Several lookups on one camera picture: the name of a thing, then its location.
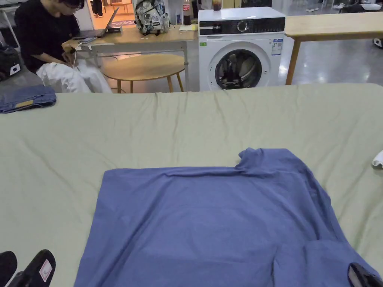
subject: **washing machine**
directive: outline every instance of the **washing machine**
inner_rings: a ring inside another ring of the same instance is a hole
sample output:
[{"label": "washing machine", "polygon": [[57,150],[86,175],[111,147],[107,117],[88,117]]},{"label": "washing machine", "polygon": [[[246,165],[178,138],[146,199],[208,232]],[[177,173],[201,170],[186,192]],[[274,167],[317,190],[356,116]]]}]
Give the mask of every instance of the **washing machine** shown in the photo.
[{"label": "washing machine", "polygon": [[200,90],[276,85],[285,20],[270,7],[200,10]]}]

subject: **round table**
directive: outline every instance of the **round table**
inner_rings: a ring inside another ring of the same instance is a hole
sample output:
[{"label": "round table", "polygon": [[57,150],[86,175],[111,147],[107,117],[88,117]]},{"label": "round table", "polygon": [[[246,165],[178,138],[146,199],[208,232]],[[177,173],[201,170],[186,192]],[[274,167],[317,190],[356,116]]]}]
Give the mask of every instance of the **round table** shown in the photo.
[{"label": "round table", "polygon": [[185,69],[184,57],[170,54],[149,54],[129,57],[104,65],[104,75],[117,80],[117,91],[121,93],[121,81],[130,82],[130,93],[133,93],[134,81],[149,81],[167,78],[169,90],[173,92],[171,76],[177,75],[183,92],[180,72]]}]

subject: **washing machine door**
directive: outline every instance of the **washing machine door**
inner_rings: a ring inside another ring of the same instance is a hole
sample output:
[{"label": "washing machine door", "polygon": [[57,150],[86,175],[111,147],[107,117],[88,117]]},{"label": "washing machine door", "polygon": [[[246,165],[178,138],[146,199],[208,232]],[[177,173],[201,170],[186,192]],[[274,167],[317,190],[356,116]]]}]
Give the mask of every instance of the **washing machine door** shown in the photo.
[{"label": "washing machine door", "polygon": [[211,88],[223,90],[265,86],[270,60],[259,45],[234,42],[222,47],[210,64]]}]

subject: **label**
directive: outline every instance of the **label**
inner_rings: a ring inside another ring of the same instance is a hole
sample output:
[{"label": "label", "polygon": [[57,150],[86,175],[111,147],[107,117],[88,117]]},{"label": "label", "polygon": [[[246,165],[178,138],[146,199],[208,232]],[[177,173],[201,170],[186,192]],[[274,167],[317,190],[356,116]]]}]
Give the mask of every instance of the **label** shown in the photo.
[{"label": "label", "polygon": [[9,75],[12,76],[12,75],[16,74],[17,72],[19,72],[20,70],[21,70],[20,65],[16,64],[16,65],[11,67],[11,70],[9,71]]},{"label": "label", "polygon": [[272,56],[277,56],[282,53],[282,44],[283,44],[283,39],[274,39],[273,40],[273,48],[271,50],[271,55]]},{"label": "label", "polygon": [[51,271],[52,271],[52,265],[49,263],[48,259],[46,259],[39,271],[40,276],[44,282],[47,282],[48,277],[51,274]]},{"label": "label", "polygon": [[16,104],[15,108],[22,108],[25,106],[30,106],[32,104],[33,104],[33,100],[29,100],[29,101],[25,101],[25,102]]}]

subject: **printed backpack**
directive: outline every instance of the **printed backpack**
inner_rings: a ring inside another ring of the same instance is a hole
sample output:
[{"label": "printed backpack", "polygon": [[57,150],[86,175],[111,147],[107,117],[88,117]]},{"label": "printed backpack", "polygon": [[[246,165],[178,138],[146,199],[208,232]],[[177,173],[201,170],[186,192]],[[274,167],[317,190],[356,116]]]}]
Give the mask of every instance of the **printed backpack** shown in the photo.
[{"label": "printed backpack", "polygon": [[170,21],[165,12],[164,0],[138,0],[135,11],[134,22],[144,36],[159,35],[169,30]]}]

